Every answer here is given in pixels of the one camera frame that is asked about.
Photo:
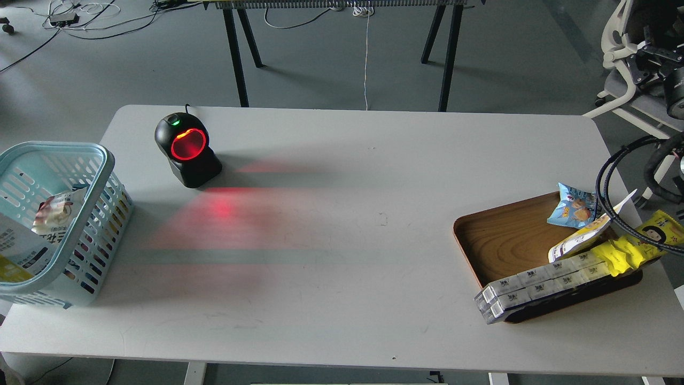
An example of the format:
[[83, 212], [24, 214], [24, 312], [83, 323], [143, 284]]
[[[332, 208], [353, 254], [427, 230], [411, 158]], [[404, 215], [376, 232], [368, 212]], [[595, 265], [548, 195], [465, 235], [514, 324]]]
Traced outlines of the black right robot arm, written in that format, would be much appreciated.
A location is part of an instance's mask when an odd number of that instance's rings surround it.
[[[662, 112], [671, 119], [682, 121], [682, 37], [669, 36], [655, 24], [644, 24], [642, 41], [636, 53], [636, 85], [645, 81], [662, 86]], [[673, 178], [676, 191], [660, 185], [656, 171], [665, 158], [682, 160], [682, 132], [660, 141], [643, 168], [643, 179], [651, 192], [673, 204], [682, 204], [682, 175]]]

